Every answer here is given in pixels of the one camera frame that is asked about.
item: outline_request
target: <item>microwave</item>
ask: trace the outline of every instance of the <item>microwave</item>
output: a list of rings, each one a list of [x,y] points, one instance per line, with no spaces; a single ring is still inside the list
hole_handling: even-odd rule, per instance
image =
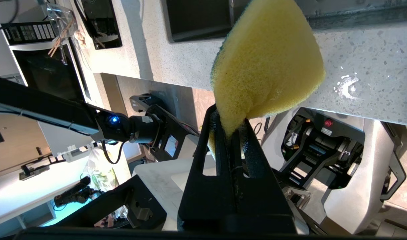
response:
[[[64,64],[60,48],[56,49],[53,57],[48,55],[54,45],[52,40],[56,38],[49,22],[13,23],[2,32],[23,79],[21,84],[75,102],[90,101],[71,39],[65,39],[62,43],[67,61]]]
[[[72,40],[62,42],[67,64],[62,62],[60,48],[53,57],[48,55],[54,44],[52,40],[56,38],[52,30],[50,22],[43,21],[12,23],[2,31],[21,75],[19,84],[67,100],[91,102]],[[63,155],[67,161],[83,156],[79,148],[93,141],[89,136],[68,129],[39,121],[38,124],[53,155]]]

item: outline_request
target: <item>red button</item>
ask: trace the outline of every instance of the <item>red button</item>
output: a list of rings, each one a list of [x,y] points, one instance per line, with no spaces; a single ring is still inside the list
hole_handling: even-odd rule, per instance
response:
[[[325,127],[330,127],[330,126],[332,126],[332,124],[333,124],[333,121],[332,121],[332,119],[327,119],[327,120],[325,120]]]

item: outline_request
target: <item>microwave door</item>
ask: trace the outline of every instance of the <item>microwave door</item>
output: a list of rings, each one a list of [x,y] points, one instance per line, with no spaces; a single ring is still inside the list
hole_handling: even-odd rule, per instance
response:
[[[70,48],[68,45],[63,48],[65,65],[60,48],[53,57],[48,55],[52,46],[52,42],[46,47],[42,43],[10,46],[25,85],[67,100],[84,100]]]

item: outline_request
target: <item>handle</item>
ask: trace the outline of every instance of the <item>handle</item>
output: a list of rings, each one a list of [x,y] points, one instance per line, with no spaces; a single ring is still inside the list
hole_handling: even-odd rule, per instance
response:
[[[405,170],[403,169],[402,164],[400,164],[399,158],[397,157],[395,151],[393,152],[393,154],[391,154],[389,168],[391,169],[392,173],[394,174],[397,180],[394,182],[392,187],[387,191],[387,193],[382,194],[380,196],[381,201],[389,200],[406,179]]]
[[[264,132],[267,133],[269,131],[269,122],[270,122],[270,117],[266,118],[266,122],[264,123]]]
[[[63,48],[63,41],[60,41],[59,49],[60,49],[60,54],[62,56],[62,63],[67,66],[68,61],[66,60],[65,50]]]

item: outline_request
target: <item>kitchen counter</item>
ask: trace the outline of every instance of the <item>kitchen counter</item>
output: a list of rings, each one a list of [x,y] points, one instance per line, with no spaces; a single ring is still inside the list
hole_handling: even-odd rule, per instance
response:
[[[123,46],[86,51],[94,73],[211,90],[223,39],[171,44],[159,0],[113,0]],[[325,82],[301,105],[407,125],[407,24],[315,32]]]
[[[73,187],[88,159],[52,165],[50,170],[19,181],[22,170],[0,177],[0,224],[38,207]]]

